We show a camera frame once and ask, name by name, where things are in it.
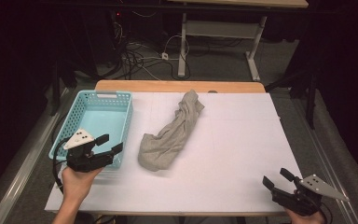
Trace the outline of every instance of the human arm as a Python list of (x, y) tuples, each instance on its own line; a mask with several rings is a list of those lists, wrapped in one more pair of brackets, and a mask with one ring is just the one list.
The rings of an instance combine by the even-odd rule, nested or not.
[(287, 215), (292, 219), (292, 224), (325, 224), (324, 217), (320, 212), (316, 212), (309, 217), (302, 217), (301, 215), (284, 208)]
[(74, 223), (77, 210), (90, 192), (92, 181), (102, 169), (88, 173), (75, 172), (69, 167), (63, 169), (63, 200), (53, 224)]

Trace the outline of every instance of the black cable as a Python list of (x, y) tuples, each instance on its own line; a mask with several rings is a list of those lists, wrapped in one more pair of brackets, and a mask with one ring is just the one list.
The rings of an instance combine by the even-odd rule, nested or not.
[(173, 78), (173, 66), (172, 66), (171, 63), (168, 63), (168, 62), (165, 62), (165, 61), (163, 61), (163, 62), (158, 62), (158, 63), (152, 63), (152, 64), (149, 64), (148, 66), (145, 66), (145, 68), (152, 67), (152, 66), (154, 66), (154, 65), (161, 64), (161, 63), (166, 63), (166, 64), (168, 64), (168, 65), (171, 67), (171, 77)]
[(58, 172), (57, 172), (57, 154), (58, 154), (58, 150), (60, 149), (60, 147), (62, 146), (63, 143), (69, 141), (70, 137), (67, 138), (63, 138), (59, 144), (57, 144), (57, 146), (54, 148), (54, 154), (53, 154), (53, 176), (55, 179), (55, 182), (57, 183), (57, 187), (60, 189), (60, 191), (63, 193), (63, 187), (62, 187), (62, 182), (60, 180), (60, 178), (58, 177)]
[(149, 39), (141, 34), (136, 33), (135, 31), (131, 32), (133, 35), (136, 35), (136, 38), (144, 41), (145, 43), (150, 44), (151, 46), (148, 46), (149, 48), (151, 48), (152, 50), (156, 51), (156, 52), (162, 52), (164, 50), (164, 47), (161, 46), (161, 42), (157, 42), (155, 39)]
[(318, 208), (318, 212), (321, 213), (323, 219), (324, 219), (324, 223), (332, 223), (333, 222), (333, 219), (330, 220), (330, 222), (327, 221), (327, 216), (326, 214), (324, 213), (324, 211), (322, 210), (322, 208), (320, 206), (318, 206), (318, 204), (316, 204), (316, 202), (314, 200), (312, 200), (310, 197), (308, 197), (307, 195), (305, 194), (302, 194), (302, 196), (304, 197), (304, 199), (306, 199), (308, 202), (312, 203), (313, 206), (317, 207)]
[(330, 208), (325, 203), (322, 203), (322, 205), (327, 209), (327, 211), (330, 215), (330, 224), (332, 224), (333, 223), (333, 213), (331, 212)]
[[(136, 48), (134, 48), (134, 49), (129, 49), (129, 46), (131, 46), (131, 45), (138, 45)], [(129, 43), (128, 45), (127, 45), (127, 47), (126, 47), (126, 49), (127, 50), (137, 50), (137, 49), (141, 49), (142, 48), (142, 46), (143, 46), (144, 44), (142, 43), (142, 41), (141, 42), (139, 42), (139, 43), (137, 43), (136, 41), (134, 41), (134, 42), (132, 42), (132, 43)]]
[(143, 57), (144, 56), (141, 53), (138, 53), (138, 52), (135, 52), (135, 51), (132, 51), (132, 50), (128, 50), (126, 52), (126, 58), (125, 58), (125, 62), (128, 61), (128, 63), (125, 63), (125, 64), (129, 67), (130, 70), (129, 70), (129, 72), (126, 72), (125, 74), (123, 74), (122, 77), (126, 77), (126, 76), (129, 76), (129, 75), (136, 74), (140, 70), (142, 70), (142, 68), (145, 68), (144, 67), (145, 63), (152, 63), (153, 61), (156, 60), (156, 59), (150, 59), (150, 61), (146, 62), (143, 59)]
[(126, 55), (126, 61), (128, 61), (128, 64), (129, 64), (129, 72), (127, 73), (127, 76), (128, 76), (128, 79), (127, 79), (127, 76), (124, 76), (124, 78), (126, 80), (131, 80), (131, 75), (132, 75), (132, 69), (134, 68), (134, 66), (131, 64), (131, 59), (130, 59), (130, 55), (127, 51), (124, 52), (124, 54)]
[[(103, 219), (104, 217), (107, 217), (107, 216), (100, 216), (97, 219), (95, 219), (93, 223), (97, 223), (99, 220)], [(113, 217), (109, 218), (108, 220), (101, 222), (100, 224), (108, 224), (111, 221), (115, 220), (116, 218), (117, 218), (117, 216), (113, 216)]]
[(59, 162), (56, 163), (56, 166), (60, 165), (61, 163), (64, 163), (64, 162), (66, 162), (66, 161), (59, 161)]
[[(189, 38), (187, 41), (188, 41), (188, 45), (190, 45), (190, 43), (191, 43), (191, 39), (193, 39), (193, 38)], [(208, 55), (210, 52), (211, 52), (211, 46), (209, 45), (209, 43), (206, 41), (203, 41), (203, 43), (205, 43), (205, 46), (206, 46), (206, 51), (205, 52), (202, 52), (201, 54), (195, 54), (194, 52), (189, 52), (189, 54), (191, 55), (191, 56), (193, 56), (193, 57), (202, 57), (202, 56), (205, 56), (205, 55)]]
[(229, 42), (228, 44), (216, 44), (215, 43), (215, 46), (211, 46), (211, 48), (221, 49), (221, 48), (225, 48), (225, 47), (237, 47), (241, 42), (242, 42), (242, 39), (236, 38), (234, 40), (231, 40), (231, 42)]
[(188, 75), (186, 76), (184, 76), (184, 77), (174, 77), (174, 76), (172, 76), (172, 78), (173, 79), (175, 79), (175, 80), (187, 80), (187, 79), (189, 79), (190, 77), (191, 77), (191, 72), (190, 72), (190, 66), (188, 65), (188, 63), (186, 62), (186, 60), (185, 60), (185, 57), (183, 57), (183, 55), (182, 55), (182, 53), (180, 53), (180, 57), (183, 59), (183, 61), (185, 62), (185, 73), (186, 73), (186, 69), (187, 69), (187, 71), (188, 71)]

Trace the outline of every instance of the plastic basket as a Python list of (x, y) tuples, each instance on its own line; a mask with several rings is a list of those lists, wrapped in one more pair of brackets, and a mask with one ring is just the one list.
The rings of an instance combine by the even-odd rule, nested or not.
[[(85, 129), (94, 138), (109, 134), (109, 141), (95, 146), (92, 151), (99, 154), (123, 143), (110, 168), (119, 168), (126, 146), (132, 116), (132, 94), (128, 91), (80, 91), (63, 122), (58, 136), (48, 154), (53, 159), (56, 146), (66, 137), (71, 137), (79, 128)], [(58, 150), (57, 161), (66, 160), (67, 150)]]

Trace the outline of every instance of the table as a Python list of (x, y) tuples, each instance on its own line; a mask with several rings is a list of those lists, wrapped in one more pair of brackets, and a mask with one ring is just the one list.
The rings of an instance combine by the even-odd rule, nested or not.
[[(290, 191), (295, 187), (279, 175), (280, 169), (301, 174), (260, 83), (104, 80), (95, 89), (132, 91), (134, 111), (121, 167), (105, 168), (96, 177), (80, 210), (104, 215), (284, 214), (262, 185), (263, 175)], [(157, 134), (190, 89), (205, 105), (195, 130), (169, 170), (147, 171), (137, 162), (143, 133)], [(158, 116), (150, 116), (153, 111)], [(235, 132), (235, 126), (241, 131)], [(45, 209), (55, 212), (61, 201), (61, 192), (53, 188)]]
[[(173, 2), (219, 4), (252, 7), (302, 7), (308, 6), (305, 0), (170, 0)], [(246, 51), (246, 61), (253, 81), (260, 81), (257, 67), (255, 66), (255, 52), (261, 35), (263, 34), (267, 16), (263, 16), (259, 23), (238, 23), (220, 21), (191, 21), (183, 14), (181, 56), (179, 57), (178, 76), (184, 77), (186, 73), (186, 35), (222, 36), (234, 38), (253, 39), (251, 51)]]

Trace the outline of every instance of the white table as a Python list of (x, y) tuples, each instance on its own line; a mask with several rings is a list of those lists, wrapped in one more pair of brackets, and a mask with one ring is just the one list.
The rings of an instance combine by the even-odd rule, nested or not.
[[(301, 173), (268, 93), (198, 92), (205, 108), (170, 169), (150, 172), (139, 165), (143, 134), (157, 134), (171, 122), (183, 94), (133, 92), (121, 167), (105, 168), (96, 177), (80, 210), (105, 215), (282, 215), (283, 209), (262, 184), (263, 175), (277, 188), (291, 192), (295, 186), (279, 174), (281, 168), (299, 177)], [(61, 202), (61, 192), (53, 188), (46, 210), (58, 211)]]

